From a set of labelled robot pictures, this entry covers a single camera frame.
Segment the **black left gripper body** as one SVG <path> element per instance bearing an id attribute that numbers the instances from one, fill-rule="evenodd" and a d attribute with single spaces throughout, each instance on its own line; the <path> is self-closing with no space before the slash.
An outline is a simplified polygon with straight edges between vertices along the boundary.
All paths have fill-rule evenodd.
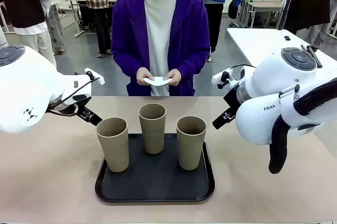
<path id="1" fill-rule="evenodd" d="M 92 97 L 88 94 L 74 95 L 61 103 L 61 113 L 65 115 L 76 115 Z"/>

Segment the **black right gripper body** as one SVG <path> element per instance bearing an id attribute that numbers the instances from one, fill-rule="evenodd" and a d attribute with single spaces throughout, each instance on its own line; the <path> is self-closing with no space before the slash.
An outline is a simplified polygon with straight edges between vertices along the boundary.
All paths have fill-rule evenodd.
<path id="1" fill-rule="evenodd" d="M 239 108 L 239 101 L 236 96 L 236 91 L 238 87 L 239 87 L 238 84 L 233 86 L 223 98 L 229 105 L 229 108 L 225 111 L 226 113 L 236 114 Z"/>

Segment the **tall beige cup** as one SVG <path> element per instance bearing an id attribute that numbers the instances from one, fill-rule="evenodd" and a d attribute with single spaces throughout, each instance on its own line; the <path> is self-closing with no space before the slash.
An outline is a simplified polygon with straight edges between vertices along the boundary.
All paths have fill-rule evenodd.
<path id="1" fill-rule="evenodd" d="M 176 123 L 179 165 L 183 169 L 198 167 L 206 130 L 206 122 L 195 116 L 182 117 Z"/>
<path id="2" fill-rule="evenodd" d="M 127 169 L 130 163 L 127 122 L 118 117 L 104 119 L 96 126 L 96 134 L 110 171 Z"/>
<path id="3" fill-rule="evenodd" d="M 144 147 L 149 154 L 158 154 L 164 148 L 166 108 L 157 103 L 143 105 L 138 110 Z"/>

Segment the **white scalloped paper coaster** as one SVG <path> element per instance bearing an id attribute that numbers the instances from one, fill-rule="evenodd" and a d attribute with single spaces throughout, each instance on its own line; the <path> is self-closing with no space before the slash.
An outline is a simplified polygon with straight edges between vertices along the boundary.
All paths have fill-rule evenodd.
<path id="1" fill-rule="evenodd" d="M 154 79 L 143 78 L 143 80 L 147 84 L 158 87 L 158 86 L 168 85 L 172 81 L 172 78 L 164 79 L 164 77 L 154 77 Z"/>

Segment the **purple-sleeved left forearm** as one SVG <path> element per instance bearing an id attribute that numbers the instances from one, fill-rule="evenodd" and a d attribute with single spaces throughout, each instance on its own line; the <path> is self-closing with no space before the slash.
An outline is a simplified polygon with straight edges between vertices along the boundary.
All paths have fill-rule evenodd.
<path id="1" fill-rule="evenodd" d="M 182 79 L 187 79 L 195 74 L 199 74 L 209 55 L 210 48 L 203 48 L 192 52 L 191 55 L 187 56 L 187 58 L 184 59 L 177 68 Z"/>

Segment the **purple-sleeved right forearm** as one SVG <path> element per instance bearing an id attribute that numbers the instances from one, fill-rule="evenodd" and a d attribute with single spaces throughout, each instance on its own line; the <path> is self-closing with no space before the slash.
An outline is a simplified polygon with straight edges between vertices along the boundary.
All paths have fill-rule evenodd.
<path id="1" fill-rule="evenodd" d="M 114 48 L 113 55 L 115 62 L 128 77 L 136 77 L 138 70 L 145 67 L 138 52 Z"/>

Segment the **person's left hand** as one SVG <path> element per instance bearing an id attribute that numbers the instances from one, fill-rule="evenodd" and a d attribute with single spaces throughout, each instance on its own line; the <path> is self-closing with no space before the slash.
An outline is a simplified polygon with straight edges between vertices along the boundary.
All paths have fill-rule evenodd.
<path id="1" fill-rule="evenodd" d="M 171 79 L 171 81 L 168 83 L 169 85 L 172 86 L 177 86 L 179 82 L 181 81 L 181 73 L 179 72 L 178 69 L 173 69 L 168 74 L 163 78 L 164 80 Z"/>

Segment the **person's right hand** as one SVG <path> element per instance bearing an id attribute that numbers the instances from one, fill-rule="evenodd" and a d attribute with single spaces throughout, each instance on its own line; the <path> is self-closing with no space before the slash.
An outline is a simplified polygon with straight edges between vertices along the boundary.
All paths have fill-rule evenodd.
<path id="1" fill-rule="evenodd" d="M 149 84 L 144 81 L 145 78 L 154 80 L 153 75 L 148 71 L 148 69 L 145 67 L 141 67 L 137 70 L 136 73 L 137 83 L 142 86 L 148 86 Z"/>

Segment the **person in grey trousers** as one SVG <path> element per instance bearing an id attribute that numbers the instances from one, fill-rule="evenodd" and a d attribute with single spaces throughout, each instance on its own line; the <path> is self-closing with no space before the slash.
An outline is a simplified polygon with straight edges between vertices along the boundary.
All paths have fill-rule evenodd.
<path id="1" fill-rule="evenodd" d="M 55 55 L 65 53 L 65 38 L 61 27 L 60 16 L 55 0 L 41 0 L 46 15 L 46 24 L 51 37 L 52 49 Z"/>

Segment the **black hanging bag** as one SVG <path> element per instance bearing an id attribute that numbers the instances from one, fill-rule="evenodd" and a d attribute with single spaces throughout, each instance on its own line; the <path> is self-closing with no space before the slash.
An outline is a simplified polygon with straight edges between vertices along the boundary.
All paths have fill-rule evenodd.
<path id="1" fill-rule="evenodd" d="M 236 5 L 235 0 L 232 0 L 228 7 L 228 16 L 231 19 L 236 19 L 239 6 Z"/>

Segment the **black plastic tray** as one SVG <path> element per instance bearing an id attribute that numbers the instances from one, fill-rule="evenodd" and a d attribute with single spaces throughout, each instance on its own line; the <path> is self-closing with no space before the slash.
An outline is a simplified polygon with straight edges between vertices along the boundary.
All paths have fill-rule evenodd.
<path id="1" fill-rule="evenodd" d="M 155 155 L 144 149 L 142 134 L 129 134 L 130 164 L 112 172 L 103 161 L 95 183 L 97 197 L 107 203 L 201 202 L 214 192 L 215 180 L 207 145 L 199 165 L 187 171 L 180 167 L 177 135 L 165 134 L 164 149 Z"/>

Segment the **black folded tripod tool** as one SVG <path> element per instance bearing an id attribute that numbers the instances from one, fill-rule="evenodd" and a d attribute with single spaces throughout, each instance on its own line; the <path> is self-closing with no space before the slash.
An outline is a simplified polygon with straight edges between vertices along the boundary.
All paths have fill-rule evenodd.
<path id="1" fill-rule="evenodd" d="M 322 68 L 323 67 L 322 64 L 321 64 L 321 62 L 319 61 L 319 59 L 317 58 L 317 56 L 315 54 L 315 52 L 318 50 L 317 47 L 315 47 L 313 45 L 307 45 L 306 47 L 304 45 L 301 45 L 301 48 L 311 54 L 312 58 L 316 62 L 317 68 Z"/>

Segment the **white background workbench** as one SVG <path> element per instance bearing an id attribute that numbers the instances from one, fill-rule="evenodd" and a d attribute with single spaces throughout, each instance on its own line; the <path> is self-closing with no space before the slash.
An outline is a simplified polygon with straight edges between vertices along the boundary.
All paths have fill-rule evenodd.
<path id="1" fill-rule="evenodd" d="M 280 12 L 282 2 L 280 0 L 242 0 L 235 26 L 239 28 L 253 28 L 257 13 L 267 13 L 262 26 L 267 28 L 273 13 Z"/>

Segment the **white cylindrical air purifier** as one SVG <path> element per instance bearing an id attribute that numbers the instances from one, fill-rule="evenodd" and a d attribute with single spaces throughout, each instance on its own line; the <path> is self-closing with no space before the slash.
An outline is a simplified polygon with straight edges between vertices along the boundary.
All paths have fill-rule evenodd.
<path id="1" fill-rule="evenodd" d="M 7 39 L 5 37 L 5 34 L 2 30 L 2 28 L 0 27 L 0 49 L 3 47 L 7 47 L 8 46 L 8 42 Z"/>

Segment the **person in purple hoodie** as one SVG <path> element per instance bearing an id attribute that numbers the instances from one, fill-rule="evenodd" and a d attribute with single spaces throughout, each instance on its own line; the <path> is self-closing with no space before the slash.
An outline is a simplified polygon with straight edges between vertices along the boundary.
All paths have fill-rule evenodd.
<path id="1" fill-rule="evenodd" d="M 117 0 L 112 17 L 114 48 L 138 52 L 153 77 L 165 77 L 192 52 L 210 48 L 202 0 Z M 193 77 L 177 86 L 142 86 L 129 77 L 129 96 L 193 96 Z"/>

